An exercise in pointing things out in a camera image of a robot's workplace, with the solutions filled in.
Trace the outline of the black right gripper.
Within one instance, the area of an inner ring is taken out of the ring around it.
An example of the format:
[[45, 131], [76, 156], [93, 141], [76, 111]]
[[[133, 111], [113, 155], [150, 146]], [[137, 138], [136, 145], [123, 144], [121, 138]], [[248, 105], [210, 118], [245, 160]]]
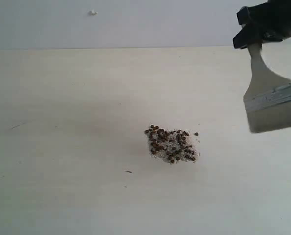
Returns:
[[244, 6], [237, 12], [242, 29], [233, 38], [234, 49], [245, 49], [252, 44], [279, 43], [281, 37], [291, 37], [291, 0], [268, 0], [255, 6]]

